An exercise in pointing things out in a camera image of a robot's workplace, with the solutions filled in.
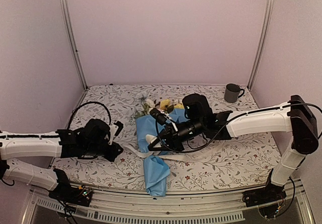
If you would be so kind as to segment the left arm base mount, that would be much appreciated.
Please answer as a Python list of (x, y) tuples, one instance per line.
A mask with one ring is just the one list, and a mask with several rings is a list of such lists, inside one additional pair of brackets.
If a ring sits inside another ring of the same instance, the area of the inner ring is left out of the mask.
[(48, 196), (63, 203), (89, 207), (93, 190), (85, 185), (78, 187), (58, 185), (54, 190), (49, 191)]

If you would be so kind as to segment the yellow flower stem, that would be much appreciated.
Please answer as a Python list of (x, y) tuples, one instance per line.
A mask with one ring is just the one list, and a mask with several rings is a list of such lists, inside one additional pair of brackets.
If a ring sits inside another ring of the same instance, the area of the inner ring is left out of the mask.
[(160, 102), (159, 108), (167, 113), (171, 113), (174, 109), (184, 109), (181, 100), (164, 99)]

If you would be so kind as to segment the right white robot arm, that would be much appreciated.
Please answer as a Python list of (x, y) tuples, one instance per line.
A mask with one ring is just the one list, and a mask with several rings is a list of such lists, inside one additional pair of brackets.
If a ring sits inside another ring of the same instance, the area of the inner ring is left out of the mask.
[(156, 135), (146, 135), (149, 151), (184, 153), (183, 143), (200, 134), (210, 140), (230, 140), (261, 132), (292, 133), (290, 146), (260, 191), (265, 202), (279, 195), (291, 174), (319, 145), (316, 117), (309, 109), (311, 105), (299, 95), (291, 96), (286, 103), (252, 111), (213, 113), (207, 98), (196, 93), (185, 96), (182, 103), (187, 118), (182, 123), (175, 123), (157, 108), (150, 111), (155, 124), (163, 125), (164, 129), (157, 131)]

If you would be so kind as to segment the cream printed ribbon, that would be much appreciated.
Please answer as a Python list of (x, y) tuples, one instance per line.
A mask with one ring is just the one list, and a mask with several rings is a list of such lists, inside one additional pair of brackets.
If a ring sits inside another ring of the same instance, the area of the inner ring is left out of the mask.
[(139, 150), (134, 148), (130, 144), (123, 144), (123, 148), (126, 148), (127, 150), (134, 153), (136, 156), (146, 159), (149, 156), (157, 156), (164, 160), (173, 160), (173, 161), (181, 161), (181, 162), (198, 162), (201, 160), (205, 160), (207, 157), (214, 155), (217, 153), (221, 146), (215, 146), (215, 147), (206, 147), (205, 151), (190, 153), (190, 154), (166, 154), (166, 155), (160, 155), (160, 152), (147, 152), (147, 153), (141, 153)]

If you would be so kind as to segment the blue hydrangea stem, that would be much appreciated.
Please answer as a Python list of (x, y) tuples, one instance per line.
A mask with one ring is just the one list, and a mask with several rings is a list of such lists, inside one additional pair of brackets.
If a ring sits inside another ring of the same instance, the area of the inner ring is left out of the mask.
[(147, 102), (147, 100), (149, 100), (148, 93), (145, 91), (141, 91), (141, 92), (137, 93), (136, 98), (140, 104), (145, 104)]

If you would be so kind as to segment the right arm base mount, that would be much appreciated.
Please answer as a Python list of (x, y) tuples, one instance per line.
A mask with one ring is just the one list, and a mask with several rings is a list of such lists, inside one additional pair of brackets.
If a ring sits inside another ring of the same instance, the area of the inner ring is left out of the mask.
[(260, 206), (259, 214), (265, 219), (276, 218), (286, 198), (283, 187), (262, 187), (243, 192), (242, 201), (246, 207)]

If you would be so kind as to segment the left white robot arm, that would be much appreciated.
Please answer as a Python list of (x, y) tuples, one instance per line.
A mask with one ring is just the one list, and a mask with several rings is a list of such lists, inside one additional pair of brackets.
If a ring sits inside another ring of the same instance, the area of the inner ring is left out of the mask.
[(114, 137), (123, 129), (117, 121), (107, 124), (90, 119), (76, 130), (59, 129), (48, 133), (20, 134), (1, 132), (1, 179), (21, 181), (55, 191), (64, 201), (75, 196), (66, 173), (49, 170), (20, 161), (22, 157), (83, 158), (103, 157), (113, 162), (123, 152)]

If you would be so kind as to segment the blue wrapping paper sheet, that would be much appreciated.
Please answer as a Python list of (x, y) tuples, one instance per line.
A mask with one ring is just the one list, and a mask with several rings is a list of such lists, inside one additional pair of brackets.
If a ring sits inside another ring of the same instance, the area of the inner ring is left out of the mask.
[[(157, 130), (164, 127), (156, 124), (155, 119), (148, 115), (141, 116), (135, 120), (138, 148), (141, 153), (148, 152), (146, 135), (157, 136)], [(167, 177), (170, 174), (169, 166), (159, 156), (149, 156), (143, 161), (145, 189), (153, 197), (164, 197), (167, 191)]]

